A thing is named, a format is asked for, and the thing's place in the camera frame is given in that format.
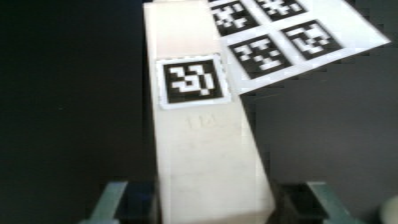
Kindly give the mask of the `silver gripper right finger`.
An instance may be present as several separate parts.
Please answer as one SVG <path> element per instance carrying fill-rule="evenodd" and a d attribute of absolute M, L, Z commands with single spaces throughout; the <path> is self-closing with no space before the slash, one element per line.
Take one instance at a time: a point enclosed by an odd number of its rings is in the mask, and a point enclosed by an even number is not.
<path fill-rule="evenodd" d="M 325 182 L 272 183 L 272 224 L 366 224 L 350 214 Z"/>

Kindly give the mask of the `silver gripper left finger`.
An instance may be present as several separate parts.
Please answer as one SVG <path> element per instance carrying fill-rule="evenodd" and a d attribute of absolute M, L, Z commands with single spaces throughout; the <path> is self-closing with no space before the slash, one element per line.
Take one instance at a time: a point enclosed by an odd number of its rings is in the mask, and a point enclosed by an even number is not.
<path fill-rule="evenodd" d="M 78 224 L 160 224 L 154 182 L 108 182 L 90 216 Z"/>

